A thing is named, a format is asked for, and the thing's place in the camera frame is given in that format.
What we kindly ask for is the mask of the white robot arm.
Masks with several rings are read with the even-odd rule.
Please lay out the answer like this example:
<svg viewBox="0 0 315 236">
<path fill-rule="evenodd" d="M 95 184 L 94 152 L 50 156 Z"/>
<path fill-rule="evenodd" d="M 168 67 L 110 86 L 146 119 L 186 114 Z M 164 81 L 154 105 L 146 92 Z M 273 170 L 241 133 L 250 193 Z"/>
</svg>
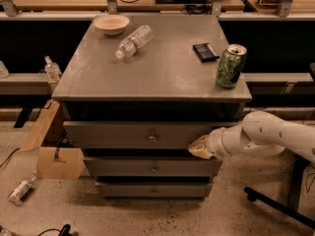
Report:
<svg viewBox="0 0 315 236">
<path fill-rule="evenodd" d="M 274 156 L 289 149 L 315 162 L 315 128 L 285 121 L 271 113 L 254 111 L 233 127 L 214 129 L 189 145 L 195 156 L 223 159 L 242 153 Z"/>
</svg>

